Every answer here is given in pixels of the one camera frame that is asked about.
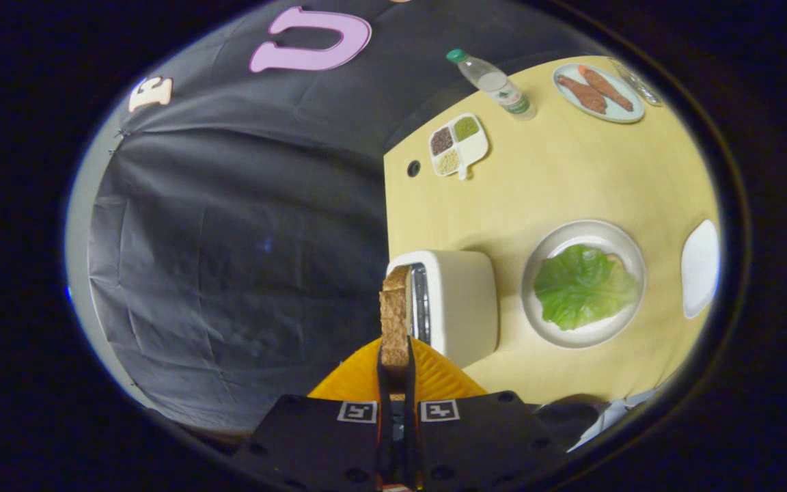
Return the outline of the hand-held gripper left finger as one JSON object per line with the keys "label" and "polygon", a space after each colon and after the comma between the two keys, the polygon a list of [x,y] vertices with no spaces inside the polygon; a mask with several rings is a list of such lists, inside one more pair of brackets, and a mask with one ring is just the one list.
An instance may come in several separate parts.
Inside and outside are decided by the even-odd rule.
{"label": "hand-held gripper left finger", "polygon": [[271,491],[378,491],[391,473],[390,378],[381,343],[358,351],[358,366],[342,364],[332,388],[356,383],[356,396],[281,396],[235,452],[240,472]]}

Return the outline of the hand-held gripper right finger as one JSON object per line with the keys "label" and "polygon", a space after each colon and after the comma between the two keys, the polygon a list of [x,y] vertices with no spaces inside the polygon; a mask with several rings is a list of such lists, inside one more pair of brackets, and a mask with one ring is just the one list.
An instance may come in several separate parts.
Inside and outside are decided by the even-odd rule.
{"label": "hand-held gripper right finger", "polygon": [[409,342],[404,463],[411,486],[515,491],[563,461],[565,446],[515,392],[485,392],[428,344]]}

